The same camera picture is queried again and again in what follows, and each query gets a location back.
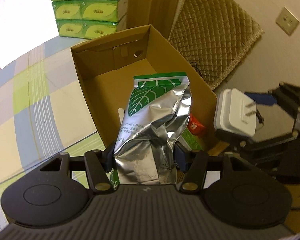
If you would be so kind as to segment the checkered tablecloth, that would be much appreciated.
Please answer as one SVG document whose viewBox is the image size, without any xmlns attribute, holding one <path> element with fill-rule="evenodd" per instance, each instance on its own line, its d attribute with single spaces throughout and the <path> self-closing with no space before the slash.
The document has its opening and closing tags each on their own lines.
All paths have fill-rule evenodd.
<svg viewBox="0 0 300 240">
<path fill-rule="evenodd" d="M 9 185 L 57 153 L 104 149 L 71 56 L 80 42 L 57 36 L 0 71 L 0 199 Z M 0 204 L 0 231 L 6 226 Z"/>
</svg>

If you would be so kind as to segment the red snack packet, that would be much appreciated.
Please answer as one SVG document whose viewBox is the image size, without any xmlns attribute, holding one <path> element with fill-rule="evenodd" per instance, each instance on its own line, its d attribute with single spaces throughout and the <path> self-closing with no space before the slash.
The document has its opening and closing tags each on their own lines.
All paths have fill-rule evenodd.
<svg viewBox="0 0 300 240">
<path fill-rule="evenodd" d="M 207 128 L 192 114 L 190 114 L 187 128 L 193 135 L 199 138 L 206 136 Z"/>
</svg>

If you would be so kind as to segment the quilted brown chair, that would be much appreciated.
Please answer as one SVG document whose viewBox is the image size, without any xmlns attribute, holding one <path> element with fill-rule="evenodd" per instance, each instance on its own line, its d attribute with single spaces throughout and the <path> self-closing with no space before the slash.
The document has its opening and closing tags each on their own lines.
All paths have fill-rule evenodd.
<svg viewBox="0 0 300 240">
<path fill-rule="evenodd" d="M 168 40 L 216 89 L 243 63 L 263 33 L 233 0 L 184 0 Z"/>
</svg>

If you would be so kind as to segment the silver foil bag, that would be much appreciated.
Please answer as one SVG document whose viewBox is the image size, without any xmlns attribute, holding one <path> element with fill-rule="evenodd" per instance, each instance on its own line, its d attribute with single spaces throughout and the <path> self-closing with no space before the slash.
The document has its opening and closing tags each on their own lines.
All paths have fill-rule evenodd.
<svg viewBox="0 0 300 240">
<path fill-rule="evenodd" d="M 173 150 L 189 122 L 191 102 L 185 72 L 134 77 L 114 147 L 115 166 L 110 172 L 114 188 L 176 183 Z"/>
</svg>

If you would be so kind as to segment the white plastic rice spoon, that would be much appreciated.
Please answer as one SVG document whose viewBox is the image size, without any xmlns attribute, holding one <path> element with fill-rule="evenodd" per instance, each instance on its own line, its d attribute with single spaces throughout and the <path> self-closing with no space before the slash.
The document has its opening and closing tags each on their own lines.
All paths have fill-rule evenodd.
<svg viewBox="0 0 300 240">
<path fill-rule="evenodd" d="M 125 110 L 123 108 L 119 108 L 117 112 L 119 115 L 120 124 L 122 124 L 124 116 L 125 116 Z"/>
</svg>

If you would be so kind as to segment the single wall socket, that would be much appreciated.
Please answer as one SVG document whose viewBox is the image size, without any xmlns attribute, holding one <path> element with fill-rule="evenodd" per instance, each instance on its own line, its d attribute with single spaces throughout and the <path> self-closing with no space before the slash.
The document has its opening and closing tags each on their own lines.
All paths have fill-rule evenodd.
<svg viewBox="0 0 300 240">
<path fill-rule="evenodd" d="M 294 33 L 300 23 L 286 7 L 282 8 L 275 22 L 288 36 Z"/>
</svg>

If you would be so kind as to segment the white power adapter plug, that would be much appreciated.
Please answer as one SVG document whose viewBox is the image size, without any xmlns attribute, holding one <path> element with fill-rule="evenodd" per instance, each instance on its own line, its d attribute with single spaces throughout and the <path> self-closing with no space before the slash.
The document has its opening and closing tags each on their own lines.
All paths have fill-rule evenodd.
<svg viewBox="0 0 300 240">
<path fill-rule="evenodd" d="M 235 88 L 223 90 L 217 99 L 214 128 L 253 137 L 257 122 L 256 102 Z"/>
</svg>

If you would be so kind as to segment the brown cardboard box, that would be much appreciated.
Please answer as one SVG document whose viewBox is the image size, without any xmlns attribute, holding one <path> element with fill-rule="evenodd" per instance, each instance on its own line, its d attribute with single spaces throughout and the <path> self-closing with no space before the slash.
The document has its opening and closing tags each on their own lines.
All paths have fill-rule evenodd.
<svg viewBox="0 0 300 240">
<path fill-rule="evenodd" d="M 203 78 L 152 25 L 126 29 L 71 47 L 79 84 L 105 146 L 120 129 L 117 110 L 126 108 L 134 77 L 186 72 L 192 93 L 191 113 L 207 129 L 203 147 L 217 144 L 213 118 L 217 97 Z"/>
</svg>

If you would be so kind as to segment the brown wooden door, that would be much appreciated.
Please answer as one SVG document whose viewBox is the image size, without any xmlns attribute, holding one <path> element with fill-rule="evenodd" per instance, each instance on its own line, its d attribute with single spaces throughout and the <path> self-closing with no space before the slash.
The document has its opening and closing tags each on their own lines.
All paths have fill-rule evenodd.
<svg viewBox="0 0 300 240">
<path fill-rule="evenodd" d="M 127 28 L 153 25 L 168 38 L 179 0 L 128 0 Z"/>
</svg>

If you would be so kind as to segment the green spray medicine box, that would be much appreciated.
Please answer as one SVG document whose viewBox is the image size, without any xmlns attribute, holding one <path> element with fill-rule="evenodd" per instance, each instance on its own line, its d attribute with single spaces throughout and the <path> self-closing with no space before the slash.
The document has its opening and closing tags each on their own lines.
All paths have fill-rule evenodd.
<svg viewBox="0 0 300 240">
<path fill-rule="evenodd" d="M 188 150 L 203 150 L 198 141 L 198 138 L 193 135 L 188 129 L 185 129 L 185 131 L 180 136 L 179 141 Z"/>
</svg>

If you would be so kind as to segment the green tissue pack stack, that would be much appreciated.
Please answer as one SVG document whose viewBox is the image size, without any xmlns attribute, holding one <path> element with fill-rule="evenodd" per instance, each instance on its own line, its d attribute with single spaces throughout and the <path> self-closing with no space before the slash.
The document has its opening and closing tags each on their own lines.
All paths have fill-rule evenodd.
<svg viewBox="0 0 300 240">
<path fill-rule="evenodd" d="M 94 39 L 126 29 L 128 0 L 51 0 L 60 36 Z"/>
</svg>

